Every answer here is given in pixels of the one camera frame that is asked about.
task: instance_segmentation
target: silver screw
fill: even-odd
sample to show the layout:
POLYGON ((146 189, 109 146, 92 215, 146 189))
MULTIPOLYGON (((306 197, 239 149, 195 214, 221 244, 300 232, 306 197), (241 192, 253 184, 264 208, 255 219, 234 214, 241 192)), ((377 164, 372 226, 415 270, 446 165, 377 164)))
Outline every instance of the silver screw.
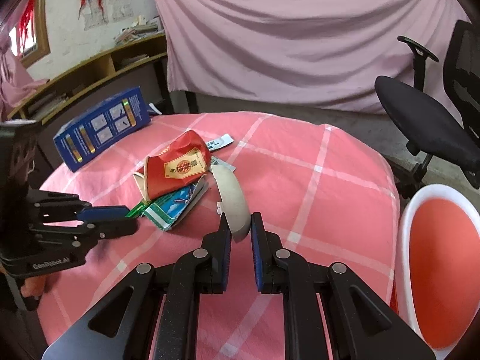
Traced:
POLYGON ((150 269, 152 269, 152 267, 146 262, 137 265, 137 273, 141 275, 149 273, 150 269))
POLYGON ((347 266, 341 262, 336 262, 332 265, 332 269, 336 274, 344 274, 347 271, 347 266))
POLYGON ((208 250, 207 249, 202 249, 202 248, 199 248, 199 249, 195 249, 193 251, 193 256, 195 258, 198 258, 198 259, 202 259, 203 257, 206 257, 208 254, 208 250))
POLYGON ((278 249, 275 252, 275 256, 277 256, 279 259, 287 259, 290 257, 290 252, 287 249, 278 249))

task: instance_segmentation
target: office chair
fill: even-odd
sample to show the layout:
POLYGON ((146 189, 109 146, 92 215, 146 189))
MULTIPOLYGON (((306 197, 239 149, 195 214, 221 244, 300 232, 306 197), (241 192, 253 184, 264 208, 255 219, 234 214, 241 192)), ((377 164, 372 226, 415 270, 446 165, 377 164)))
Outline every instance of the office chair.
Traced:
POLYGON ((458 165, 471 186, 480 188, 480 32, 472 24, 459 20, 443 64, 445 93, 457 107, 464 127, 434 98, 423 92, 425 63, 438 58, 422 45, 399 36, 413 53, 413 87, 387 76, 375 81, 380 103, 408 139, 412 155, 426 153, 422 163, 407 171, 389 161, 398 192, 411 198, 421 187, 433 156, 458 165))

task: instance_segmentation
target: wooden frame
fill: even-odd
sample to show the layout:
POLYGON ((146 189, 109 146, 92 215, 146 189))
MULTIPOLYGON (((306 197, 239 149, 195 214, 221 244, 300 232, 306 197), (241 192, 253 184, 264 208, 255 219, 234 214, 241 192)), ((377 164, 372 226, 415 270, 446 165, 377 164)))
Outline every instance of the wooden frame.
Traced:
POLYGON ((45 20, 45 0, 37 0, 34 8, 34 29, 37 38, 37 49, 21 59, 25 68, 32 66, 39 59, 50 54, 49 37, 47 34, 47 22, 45 20))

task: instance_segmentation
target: floor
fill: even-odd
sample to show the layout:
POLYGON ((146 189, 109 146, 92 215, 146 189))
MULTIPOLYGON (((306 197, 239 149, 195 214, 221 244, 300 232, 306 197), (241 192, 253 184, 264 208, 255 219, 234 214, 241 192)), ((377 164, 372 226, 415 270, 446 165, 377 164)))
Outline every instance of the floor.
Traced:
MULTIPOLYGON (((424 154, 413 157, 406 149, 407 140, 386 115, 359 114, 321 110, 288 104, 259 103, 197 95, 200 112, 256 111, 305 120, 314 124, 328 123, 343 129, 381 154, 391 157, 404 167, 411 168, 422 161, 424 154)), ((178 113, 188 112, 184 92, 172 93, 172 102, 178 113)), ((424 181, 451 186, 464 194, 480 211, 480 193, 467 182, 459 167, 434 158, 424 181)))

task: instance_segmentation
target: white wall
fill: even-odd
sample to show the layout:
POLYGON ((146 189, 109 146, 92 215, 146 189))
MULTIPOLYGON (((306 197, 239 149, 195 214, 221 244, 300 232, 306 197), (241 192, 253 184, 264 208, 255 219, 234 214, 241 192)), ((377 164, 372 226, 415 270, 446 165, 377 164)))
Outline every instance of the white wall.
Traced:
POLYGON ((54 78, 79 62, 115 46, 113 37, 129 26, 135 16, 147 20, 158 15, 154 0, 103 0, 108 23, 86 30, 90 8, 83 9, 80 0, 46 0, 46 28, 50 54, 27 70, 34 79, 54 78))

